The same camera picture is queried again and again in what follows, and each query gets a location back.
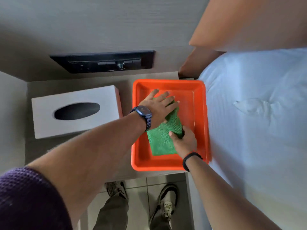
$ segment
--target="white bed sheet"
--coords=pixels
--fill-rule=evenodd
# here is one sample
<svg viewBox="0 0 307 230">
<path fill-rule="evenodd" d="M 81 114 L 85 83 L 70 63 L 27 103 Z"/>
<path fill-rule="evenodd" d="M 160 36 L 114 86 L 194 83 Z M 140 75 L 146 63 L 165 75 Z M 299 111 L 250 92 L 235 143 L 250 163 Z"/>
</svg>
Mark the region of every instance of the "white bed sheet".
<svg viewBox="0 0 307 230">
<path fill-rule="evenodd" d="M 297 222 L 307 220 L 307 48 L 225 53 L 199 80 L 210 165 L 281 227 L 295 219 L 291 228 L 300 229 Z"/>
</svg>

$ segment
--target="watch face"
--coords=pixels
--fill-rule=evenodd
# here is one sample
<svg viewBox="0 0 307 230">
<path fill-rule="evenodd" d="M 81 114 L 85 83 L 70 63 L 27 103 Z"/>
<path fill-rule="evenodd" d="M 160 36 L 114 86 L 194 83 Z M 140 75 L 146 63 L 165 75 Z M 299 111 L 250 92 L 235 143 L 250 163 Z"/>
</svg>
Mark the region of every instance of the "watch face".
<svg viewBox="0 0 307 230">
<path fill-rule="evenodd" d="M 151 115 L 151 111 L 145 106 L 138 106 L 136 110 L 143 116 Z"/>
</svg>

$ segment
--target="shoe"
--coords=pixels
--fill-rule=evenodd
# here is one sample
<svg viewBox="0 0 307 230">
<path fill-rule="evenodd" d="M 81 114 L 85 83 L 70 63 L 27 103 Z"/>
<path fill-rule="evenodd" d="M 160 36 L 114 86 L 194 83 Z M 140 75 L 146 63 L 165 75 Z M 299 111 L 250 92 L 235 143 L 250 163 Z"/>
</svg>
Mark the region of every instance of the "shoe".
<svg viewBox="0 0 307 230">
<path fill-rule="evenodd" d="M 124 199 L 128 199 L 123 181 L 121 181 L 121 182 L 106 182 L 104 184 L 104 186 L 105 186 L 106 191 L 108 192 L 110 197 L 120 196 Z"/>
<path fill-rule="evenodd" d="M 158 205 L 156 207 L 156 210 L 150 217 L 149 225 L 151 224 L 152 220 L 157 216 L 162 216 L 163 218 L 167 219 L 167 221 L 169 222 L 171 219 L 171 215 L 174 214 L 174 211 L 177 207 L 177 202 L 178 202 L 177 186 L 174 184 L 168 184 L 164 186 L 159 195 Z"/>
</svg>

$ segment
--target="green cloth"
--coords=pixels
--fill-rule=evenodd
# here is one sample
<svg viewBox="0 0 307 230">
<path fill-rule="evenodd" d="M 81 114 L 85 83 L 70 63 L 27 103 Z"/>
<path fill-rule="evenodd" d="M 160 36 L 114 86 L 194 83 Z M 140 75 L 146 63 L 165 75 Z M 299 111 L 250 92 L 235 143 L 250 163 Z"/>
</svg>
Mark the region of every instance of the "green cloth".
<svg viewBox="0 0 307 230">
<path fill-rule="evenodd" d="M 173 141 L 169 137 L 169 131 L 174 132 L 180 139 L 182 138 L 182 125 L 177 116 L 178 111 L 179 107 L 165 117 L 167 123 L 161 123 L 159 127 L 147 132 L 152 155 L 176 153 Z"/>
</svg>

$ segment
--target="black wristband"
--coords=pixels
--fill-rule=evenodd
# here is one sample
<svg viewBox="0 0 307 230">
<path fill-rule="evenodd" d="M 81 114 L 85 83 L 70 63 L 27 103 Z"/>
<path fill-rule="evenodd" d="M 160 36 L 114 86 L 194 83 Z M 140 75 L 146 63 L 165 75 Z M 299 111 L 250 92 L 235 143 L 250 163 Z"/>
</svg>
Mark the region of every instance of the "black wristband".
<svg viewBox="0 0 307 230">
<path fill-rule="evenodd" d="M 201 157 L 201 155 L 199 155 L 197 152 L 191 152 L 191 153 L 189 153 L 188 155 L 186 155 L 185 158 L 183 159 L 182 166 L 183 166 L 183 168 L 184 168 L 186 171 L 188 171 L 188 172 L 190 172 L 190 170 L 189 170 L 189 168 L 188 168 L 187 165 L 186 165 L 186 161 L 187 161 L 187 159 L 189 159 L 191 156 L 198 156 L 200 159 L 203 159 L 203 158 Z"/>
</svg>

